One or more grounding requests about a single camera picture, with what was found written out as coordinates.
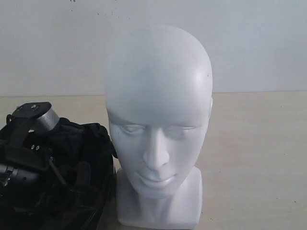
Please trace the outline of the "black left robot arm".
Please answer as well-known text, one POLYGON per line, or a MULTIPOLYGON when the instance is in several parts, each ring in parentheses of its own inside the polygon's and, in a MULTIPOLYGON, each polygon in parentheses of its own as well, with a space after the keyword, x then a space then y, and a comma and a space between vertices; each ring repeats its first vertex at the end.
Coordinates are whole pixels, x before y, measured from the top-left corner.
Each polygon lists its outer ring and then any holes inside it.
POLYGON ((0 130, 0 187, 36 184, 52 168, 51 150, 24 142, 30 131, 51 131, 59 122, 49 102, 24 103, 0 130))

